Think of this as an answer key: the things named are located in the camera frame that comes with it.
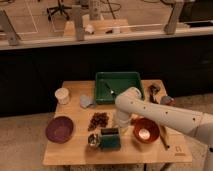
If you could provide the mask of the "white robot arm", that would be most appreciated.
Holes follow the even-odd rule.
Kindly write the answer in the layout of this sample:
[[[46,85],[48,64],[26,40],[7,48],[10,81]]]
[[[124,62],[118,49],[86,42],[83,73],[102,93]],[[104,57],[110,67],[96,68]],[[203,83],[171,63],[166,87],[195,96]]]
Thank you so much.
[[[143,101],[135,87],[120,93],[115,106],[115,122],[121,128],[130,125],[132,114],[138,114],[206,144],[203,171],[213,171],[213,114]]]

